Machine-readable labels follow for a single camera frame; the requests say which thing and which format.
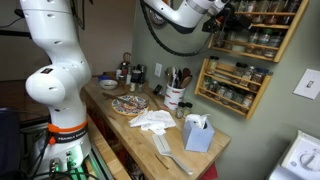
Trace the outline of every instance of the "white stove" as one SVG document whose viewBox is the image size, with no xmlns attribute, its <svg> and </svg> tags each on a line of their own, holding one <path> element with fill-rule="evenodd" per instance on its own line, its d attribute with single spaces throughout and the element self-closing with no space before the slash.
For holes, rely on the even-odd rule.
<svg viewBox="0 0 320 180">
<path fill-rule="evenodd" d="M 296 140 L 269 180 L 316 179 L 320 179 L 320 140 L 299 130 Z"/>
</svg>

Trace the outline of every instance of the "white napkin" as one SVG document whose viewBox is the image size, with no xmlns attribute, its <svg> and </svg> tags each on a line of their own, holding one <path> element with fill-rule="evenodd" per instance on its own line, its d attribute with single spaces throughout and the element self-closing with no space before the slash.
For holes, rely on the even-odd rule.
<svg viewBox="0 0 320 180">
<path fill-rule="evenodd" d="M 151 130 L 158 135 L 166 133 L 164 129 L 176 126 L 170 113 L 164 110 L 144 111 L 129 121 L 130 127 L 141 126 L 144 131 Z"/>
</svg>

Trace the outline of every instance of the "stove knob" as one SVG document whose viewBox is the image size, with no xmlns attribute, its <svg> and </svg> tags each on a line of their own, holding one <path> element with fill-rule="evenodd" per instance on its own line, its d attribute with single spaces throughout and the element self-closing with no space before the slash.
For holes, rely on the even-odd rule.
<svg viewBox="0 0 320 180">
<path fill-rule="evenodd" d="M 309 171 L 320 171 L 320 158 L 317 154 L 304 154 L 300 157 L 302 167 Z"/>
</svg>

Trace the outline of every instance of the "white wall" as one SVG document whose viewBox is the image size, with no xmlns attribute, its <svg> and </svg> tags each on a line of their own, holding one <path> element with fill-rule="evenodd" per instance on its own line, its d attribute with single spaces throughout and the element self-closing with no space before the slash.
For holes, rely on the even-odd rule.
<svg viewBox="0 0 320 180">
<path fill-rule="evenodd" d="M 20 8 L 17 0 L 0 1 L 0 26 L 19 18 L 13 12 L 16 8 Z M 29 31 L 24 19 L 0 30 Z M 0 81 L 26 79 L 48 63 L 47 55 L 28 37 L 0 36 Z"/>
<path fill-rule="evenodd" d="M 86 30 L 79 30 L 80 44 L 93 74 L 115 71 L 123 53 L 131 53 L 134 13 L 134 0 L 94 0 L 93 6 L 86 2 Z"/>
<path fill-rule="evenodd" d="M 78 12 L 81 13 L 81 1 Z M 134 0 L 85 1 L 86 29 L 79 28 L 80 45 L 93 74 L 114 71 L 122 61 L 124 52 L 131 52 L 134 25 Z M 13 11 L 20 8 L 19 0 L 0 1 L 0 26 L 17 19 Z M 22 19 L 1 30 L 28 31 Z M 48 56 L 26 37 L 0 36 L 0 81 L 28 78 L 49 63 Z"/>
<path fill-rule="evenodd" d="M 310 0 L 309 6 L 279 63 L 255 60 L 218 51 L 207 51 L 195 57 L 178 57 L 164 51 L 151 37 L 143 19 L 140 5 L 136 5 L 133 61 L 148 66 L 147 78 L 150 87 L 157 84 L 165 87 L 165 76 L 154 76 L 156 62 L 163 68 L 177 66 L 192 70 L 194 79 L 187 87 L 185 100 L 192 102 L 193 113 L 210 113 L 212 125 L 219 128 L 232 140 L 226 151 L 216 161 L 221 180 L 265 179 L 294 140 L 298 129 L 320 138 L 320 95 L 309 100 L 292 94 L 307 68 L 320 70 L 320 1 Z M 161 40 L 179 51 L 198 49 L 204 41 L 202 24 L 191 35 L 180 35 L 170 26 L 156 30 Z M 274 72 L 271 82 L 251 120 L 221 107 L 214 102 L 194 95 L 198 73 L 204 58 L 220 57 L 223 63 L 237 61 L 265 67 Z"/>
</svg>

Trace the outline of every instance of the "small bowl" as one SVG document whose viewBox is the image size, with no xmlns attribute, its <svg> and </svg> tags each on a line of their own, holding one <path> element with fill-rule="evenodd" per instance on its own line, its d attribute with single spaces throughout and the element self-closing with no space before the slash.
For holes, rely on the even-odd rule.
<svg viewBox="0 0 320 180">
<path fill-rule="evenodd" d="M 99 85 L 102 89 L 112 90 L 118 86 L 118 82 L 112 79 L 107 79 L 107 80 L 100 81 Z"/>
<path fill-rule="evenodd" d="M 107 75 L 100 75 L 98 77 L 98 82 L 100 82 L 102 80 L 109 80 L 109 79 L 111 79 L 111 78 L 109 76 L 107 76 Z"/>
</svg>

